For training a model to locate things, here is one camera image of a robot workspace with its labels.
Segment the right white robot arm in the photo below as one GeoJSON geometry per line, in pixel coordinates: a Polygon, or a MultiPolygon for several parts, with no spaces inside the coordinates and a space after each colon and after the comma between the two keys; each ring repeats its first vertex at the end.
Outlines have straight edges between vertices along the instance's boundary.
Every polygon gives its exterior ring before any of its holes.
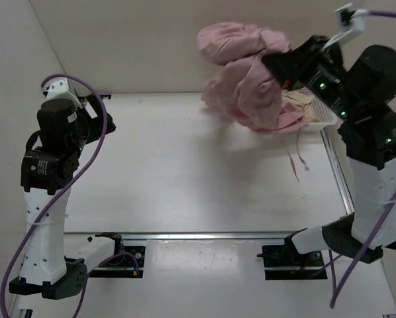
{"type": "Polygon", "coordinates": [[[307,88],[341,121],[338,129],[354,175],[354,212],[327,225],[287,236],[273,255],[298,265],[320,250],[366,264],[396,249],[396,214],[383,213],[396,192],[396,50],[368,46],[350,69],[339,44],[312,36],[298,48],[265,54],[262,64],[286,90],[307,88]]]}

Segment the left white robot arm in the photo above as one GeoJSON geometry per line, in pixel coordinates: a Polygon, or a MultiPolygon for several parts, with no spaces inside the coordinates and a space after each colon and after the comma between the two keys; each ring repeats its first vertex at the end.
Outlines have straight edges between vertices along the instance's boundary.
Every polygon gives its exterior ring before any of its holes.
{"type": "Polygon", "coordinates": [[[64,254],[64,223],[85,145],[116,129],[102,104],[101,95],[82,97],[79,104],[57,97],[47,99],[36,114],[40,128],[26,142],[21,164],[28,238],[20,274],[5,284],[12,294],[60,300],[86,286],[85,258],[64,254]]]}

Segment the pink trousers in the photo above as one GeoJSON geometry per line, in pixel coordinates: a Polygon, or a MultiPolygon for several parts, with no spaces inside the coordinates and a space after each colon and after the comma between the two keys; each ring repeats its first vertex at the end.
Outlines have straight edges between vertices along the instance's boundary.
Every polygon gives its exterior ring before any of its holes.
{"type": "Polygon", "coordinates": [[[221,67],[201,95],[211,112],[260,134],[300,133],[309,124],[304,105],[283,96],[262,62],[266,54],[291,51],[283,32],[223,22],[200,30],[196,45],[206,61],[221,67]]]}

